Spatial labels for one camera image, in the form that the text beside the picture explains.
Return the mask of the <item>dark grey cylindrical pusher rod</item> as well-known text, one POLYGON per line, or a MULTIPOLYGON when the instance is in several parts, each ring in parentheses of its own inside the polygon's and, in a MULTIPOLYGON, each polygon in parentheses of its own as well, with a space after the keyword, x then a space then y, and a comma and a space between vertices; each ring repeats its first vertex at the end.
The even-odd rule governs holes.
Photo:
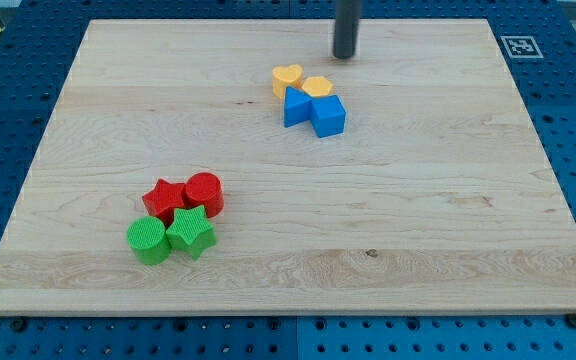
POLYGON ((361 0, 337 1, 332 48, 335 58, 350 59, 355 55, 361 14, 361 0))

